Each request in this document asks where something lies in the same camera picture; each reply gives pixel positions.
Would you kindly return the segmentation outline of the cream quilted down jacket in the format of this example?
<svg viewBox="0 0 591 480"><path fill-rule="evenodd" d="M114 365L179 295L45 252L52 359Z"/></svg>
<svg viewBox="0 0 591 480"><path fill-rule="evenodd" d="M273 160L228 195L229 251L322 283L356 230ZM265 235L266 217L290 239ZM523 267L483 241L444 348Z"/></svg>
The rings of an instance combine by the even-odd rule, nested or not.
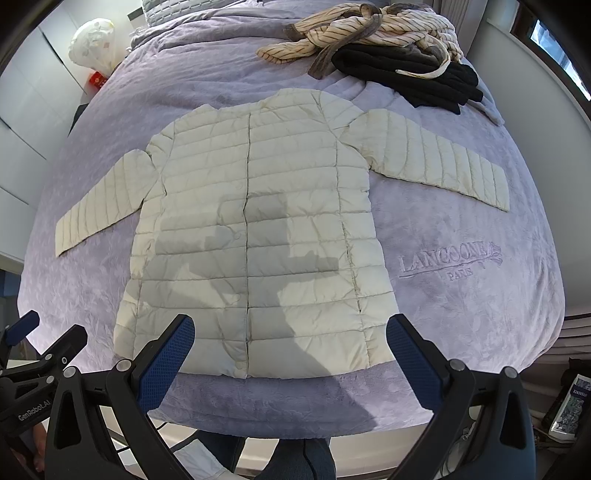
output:
<svg viewBox="0 0 591 480"><path fill-rule="evenodd" d="M187 374L301 379L390 362L398 310L370 174L502 211L503 169L386 109L311 89L204 105L124 154L57 222L64 254L139 220L113 331L134 357L172 319L195 324Z"/></svg>

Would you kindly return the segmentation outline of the lavender embossed bed blanket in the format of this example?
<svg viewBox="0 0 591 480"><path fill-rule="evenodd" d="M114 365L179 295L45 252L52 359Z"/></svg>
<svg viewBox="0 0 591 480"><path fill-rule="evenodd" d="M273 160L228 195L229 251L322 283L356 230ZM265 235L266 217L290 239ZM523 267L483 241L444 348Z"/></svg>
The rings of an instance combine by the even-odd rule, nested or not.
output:
<svg viewBox="0 0 591 480"><path fill-rule="evenodd" d="M420 333L447 357L491 372L524 369L555 342L565 313L559 262L534 180L509 132L472 107L460 114L414 108L376 83L337 72L317 82L307 61L273 65L257 56L285 25L324 9L322 1L267 1L235 14L167 23L135 39L74 126L40 200L18 294L19 310L40 316L30 337L36 348L81 324L89 339L77 366L113 365L113 328L137 220L129 217L63 257L54 254L54 230L124 153L200 105L233 106L311 87L363 110L404 115L506 174L508 212L439 188L370 178L394 293Z"/></svg>

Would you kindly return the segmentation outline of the printed package on floor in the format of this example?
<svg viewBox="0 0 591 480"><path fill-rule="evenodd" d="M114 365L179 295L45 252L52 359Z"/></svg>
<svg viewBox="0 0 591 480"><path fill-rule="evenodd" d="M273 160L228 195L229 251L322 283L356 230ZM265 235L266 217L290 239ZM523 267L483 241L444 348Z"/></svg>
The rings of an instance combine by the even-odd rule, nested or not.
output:
<svg viewBox="0 0 591 480"><path fill-rule="evenodd" d="M574 442L590 415L590 361L569 359L560 391L542 420L542 429L558 442Z"/></svg>

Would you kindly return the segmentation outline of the person's blue jeans legs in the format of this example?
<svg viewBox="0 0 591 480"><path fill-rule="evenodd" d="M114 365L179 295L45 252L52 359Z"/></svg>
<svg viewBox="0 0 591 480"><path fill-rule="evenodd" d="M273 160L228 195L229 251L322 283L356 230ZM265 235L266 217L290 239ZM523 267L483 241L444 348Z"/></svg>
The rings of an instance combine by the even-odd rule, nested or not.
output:
<svg viewBox="0 0 591 480"><path fill-rule="evenodd" d="M197 431L204 447L231 473L235 473L245 437ZM280 439L266 467L256 479L335 480L335 461L327 439Z"/></svg>

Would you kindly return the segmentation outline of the white wardrobe drawers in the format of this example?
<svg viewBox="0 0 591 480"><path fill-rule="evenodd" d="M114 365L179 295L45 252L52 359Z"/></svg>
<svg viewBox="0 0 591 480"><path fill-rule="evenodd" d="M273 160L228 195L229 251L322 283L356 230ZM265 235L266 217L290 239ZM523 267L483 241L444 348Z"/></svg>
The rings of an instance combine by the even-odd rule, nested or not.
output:
<svg viewBox="0 0 591 480"><path fill-rule="evenodd" d="M78 106L93 93L91 70L68 56L77 29L95 18L115 26L116 58L143 19L139 1L63 1L20 45L1 75L1 255L24 261L41 194Z"/></svg>

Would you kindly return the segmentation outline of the white plastic bag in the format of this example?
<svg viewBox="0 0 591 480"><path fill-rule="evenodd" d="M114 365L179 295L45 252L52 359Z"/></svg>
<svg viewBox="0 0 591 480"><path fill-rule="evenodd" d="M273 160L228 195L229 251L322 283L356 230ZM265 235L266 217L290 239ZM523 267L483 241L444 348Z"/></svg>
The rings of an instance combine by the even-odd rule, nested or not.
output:
<svg viewBox="0 0 591 480"><path fill-rule="evenodd" d="M105 18L95 18L81 25L68 48L69 59L109 78L115 69L115 26Z"/></svg>

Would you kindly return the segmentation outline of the black folded garment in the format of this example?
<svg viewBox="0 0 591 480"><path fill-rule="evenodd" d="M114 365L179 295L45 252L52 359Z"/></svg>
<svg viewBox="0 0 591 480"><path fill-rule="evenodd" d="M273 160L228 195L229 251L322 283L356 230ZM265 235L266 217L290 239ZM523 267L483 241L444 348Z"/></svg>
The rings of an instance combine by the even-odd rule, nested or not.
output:
<svg viewBox="0 0 591 480"><path fill-rule="evenodd" d="M476 72L468 65L451 62L441 74L438 58L418 47L348 44L332 56L332 65L342 74L379 83L404 97L413 107L437 107L456 115L470 101L480 102Z"/></svg>

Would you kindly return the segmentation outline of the beige striped robe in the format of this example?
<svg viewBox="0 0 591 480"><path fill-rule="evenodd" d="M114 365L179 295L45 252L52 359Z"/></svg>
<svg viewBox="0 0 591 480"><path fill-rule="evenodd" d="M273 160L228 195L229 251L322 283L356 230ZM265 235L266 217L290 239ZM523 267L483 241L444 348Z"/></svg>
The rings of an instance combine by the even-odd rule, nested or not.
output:
<svg viewBox="0 0 591 480"><path fill-rule="evenodd" d="M287 42L263 46L256 55L273 64L314 57L308 75L321 79L332 56L352 43L407 47L414 45L438 58L441 74L464 52L451 21L424 4L394 3L377 7L370 3L342 3L287 25Z"/></svg>

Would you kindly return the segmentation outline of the window with dark frame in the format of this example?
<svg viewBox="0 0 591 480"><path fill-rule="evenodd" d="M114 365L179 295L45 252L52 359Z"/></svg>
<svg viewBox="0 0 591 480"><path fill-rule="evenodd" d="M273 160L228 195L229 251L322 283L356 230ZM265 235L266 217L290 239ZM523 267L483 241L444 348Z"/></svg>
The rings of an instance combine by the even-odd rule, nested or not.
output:
<svg viewBox="0 0 591 480"><path fill-rule="evenodd" d="M551 31L523 4L518 7L511 33L551 69L584 108L590 106L590 91L571 59Z"/></svg>

